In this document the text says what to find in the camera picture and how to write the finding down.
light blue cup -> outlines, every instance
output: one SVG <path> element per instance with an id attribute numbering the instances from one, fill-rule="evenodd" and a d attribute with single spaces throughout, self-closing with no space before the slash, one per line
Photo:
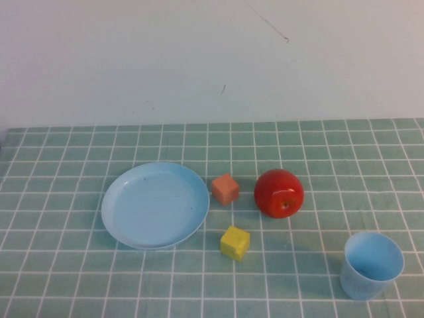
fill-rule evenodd
<path id="1" fill-rule="evenodd" d="M 402 273 L 403 265 L 402 251 L 390 238 L 356 233 L 344 246 L 341 286 L 353 299 L 373 299 Z"/>

plate rim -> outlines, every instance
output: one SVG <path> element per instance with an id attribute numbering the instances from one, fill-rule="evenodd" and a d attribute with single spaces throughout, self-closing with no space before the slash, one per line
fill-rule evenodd
<path id="1" fill-rule="evenodd" d="M 122 179 L 125 179 L 125 177 L 127 176 L 127 175 L 129 175 L 129 174 L 131 174 L 131 172 L 133 172 L 133 170 L 135 170 L 135 169 L 138 169 L 138 168 L 140 168 L 140 167 L 145 167 L 145 166 L 157 166 L 157 165 L 160 165 L 160 166 L 178 166 L 179 168 L 182 168 L 182 169 L 184 169 L 184 170 L 187 170 L 187 171 L 189 171 L 191 174 L 193 174 L 199 181 L 201 181 L 201 183 L 204 185 L 204 187 L 203 187 L 203 189 L 205 190 L 205 192 L 207 193 L 207 208 L 206 208 L 206 212 L 205 212 L 205 215 L 204 215 L 204 217 L 202 218 L 202 220 L 201 220 L 201 222 L 199 223 L 199 225 L 190 233 L 190 234 L 188 234 L 188 236 L 186 236 L 185 238 L 183 238 L 182 240 L 179 240 L 179 241 L 177 241 L 177 242 L 173 242 L 172 244 L 167 244 L 167 245 L 164 245 L 164 246 L 154 246 L 154 247 L 148 247 L 148 246 L 144 246 L 144 247 L 140 247 L 140 246 L 135 246 L 135 245 L 133 245 L 133 244 L 127 244 L 127 243 L 124 243 L 124 242 L 122 242 L 122 241 L 120 241 L 114 234 L 113 234 L 113 232 L 112 231 L 110 231 L 110 229 L 108 228 L 108 226 L 109 226 L 109 223 L 108 222 L 105 222 L 105 215 L 106 215 L 106 207 L 105 207 L 105 202 L 106 202 L 106 200 L 107 200 L 107 198 L 111 195 L 111 191 L 110 191 L 110 189 L 112 188 L 112 186 L 114 185 L 114 184 L 117 184 L 117 183 L 119 183 Z M 131 247 L 131 248 L 135 248 L 135 249 L 137 249 L 137 250 L 163 250 L 163 249 L 166 249 L 166 248 L 170 248 L 170 247 L 173 247 L 173 246 L 175 246 L 175 245 L 177 245 L 177 244 L 179 244 L 179 243 L 182 243 L 183 241 L 185 241 L 185 240 L 187 240 L 191 235 L 193 235 L 199 228 L 200 228 L 200 226 L 202 225 L 202 224 L 204 224 L 204 222 L 205 222 L 205 220 L 206 220 L 206 217 L 207 217 L 207 214 L 208 214 L 208 212 L 209 212 L 209 208 L 210 208 L 210 204 L 211 204 L 211 198 L 210 198 L 210 195 L 209 195 L 209 190 L 207 189 L 207 185 L 206 185 L 206 183 L 203 181 L 203 179 L 199 176 L 199 174 L 197 174 L 196 172 L 194 172 L 192 169 L 190 169 L 190 168 L 188 168 L 188 167 L 186 167 L 186 166 L 183 166 L 182 164 L 177 164 L 177 163 L 175 163 L 175 162 L 149 162 L 149 163 L 147 163 L 147 164 L 141 164 L 141 165 L 139 165 L 139 166 L 137 166 L 137 167 L 134 167 L 134 168 L 131 168 L 130 170 L 128 170 L 128 171 L 126 171 L 126 172 L 124 172 L 123 174 L 121 174 L 116 180 L 114 180 L 113 182 L 112 182 L 112 184 L 107 188 L 107 190 L 106 190 L 106 192 L 105 192 L 105 195 L 103 196 L 103 199 L 102 199 L 102 202 L 101 202 L 101 219 L 102 219 L 102 222 L 103 222 L 103 225 L 105 226 L 105 228 L 106 228 L 106 230 L 107 230 L 107 232 L 115 239 L 115 240 L 117 240 L 118 242 L 120 242 L 121 244 L 124 244 L 124 245 L 126 245 L 126 246 L 129 246 L 129 247 Z"/>

yellow cube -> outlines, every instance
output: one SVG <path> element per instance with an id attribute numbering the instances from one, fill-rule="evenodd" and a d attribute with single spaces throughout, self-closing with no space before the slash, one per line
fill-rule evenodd
<path id="1" fill-rule="evenodd" d="M 221 252 L 239 262 L 250 246 L 250 234 L 234 226 L 230 226 L 221 238 Z"/>

orange cube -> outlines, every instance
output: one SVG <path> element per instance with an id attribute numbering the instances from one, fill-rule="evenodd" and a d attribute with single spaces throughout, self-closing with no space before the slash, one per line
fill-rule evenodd
<path id="1" fill-rule="evenodd" d="M 222 204 L 227 205 L 239 197 L 240 186 L 229 174 L 212 181 L 212 194 Z"/>

cup rim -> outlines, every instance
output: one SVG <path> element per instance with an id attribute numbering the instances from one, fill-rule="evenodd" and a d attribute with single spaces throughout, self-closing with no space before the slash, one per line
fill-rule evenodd
<path id="1" fill-rule="evenodd" d="M 401 256 L 402 256 L 402 269 L 399 271 L 399 274 L 398 274 L 398 275 L 394 276 L 393 278 L 390 278 L 389 280 L 373 280 L 372 278 L 368 278 L 368 277 L 366 277 L 366 276 L 362 275 L 360 272 L 358 272 L 358 271 L 357 271 L 357 270 L 356 270 L 356 269 L 352 266 L 352 264 L 349 262 L 349 259 L 347 258 L 347 255 L 346 255 L 346 246 L 347 246 L 347 243 L 348 243 L 348 241 L 349 241 L 352 237 L 354 237 L 354 236 L 356 236 L 356 235 L 360 236 L 360 235 L 364 235 L 364 234 L 373 234 L 373 235 L 377 235 L 377 236 L 380 236 L 380 237 L 384 237 L 385 239 L 387 239 L 387 240 L 389 240 L 390 242 L 392 242 L 392 243 L 394 244 L 394 246 L 396 246 L 396 248 L 400 251 L 400 254 L 401 254 Z M 343 252 L 344 252 L 344 259 L 346 260 L 346 263 L 348 264 L 349 268 L 351 268 L 354 272 L 356 272 L 356 273 L 357 273 L 358 275 L 360 275 L 362 278 L 365 278 L 365 280 L 368 280 L 368 281 L 370 281 L 370 282 L 380 282 L 380 283 L 384 283 L 384 282 L 391 282 L 391 281 L 395 280 L 396 278 L 398 278 L 398 277 L 400 276 L 400 274 L 402 274 L 403 270 L 405 269 L 405 257 L 403 256 L 403 252 L 402 252 L 402 250 L 400 249 L 399 245 L 397 245 L 397 244 L 396 244 L 396 242 L 395 242 L 394 240 L 392 240 L 390 237 L 387 237 L 386 235 L 384 235 L 384 234 L 382 234 L 382 233 L 379 233 L 379 232 L 373 232 L 373 231 L 369 231 L 369 232 L 368 232 L 368 231 L 362 231 L 362 232 L 358 232 L 358 233 L 355 233 L 355 234 L 351 235 L 351 236 L 348 238 L 348 240 L 346 241 L 346 243 L 344 244 Z"/>

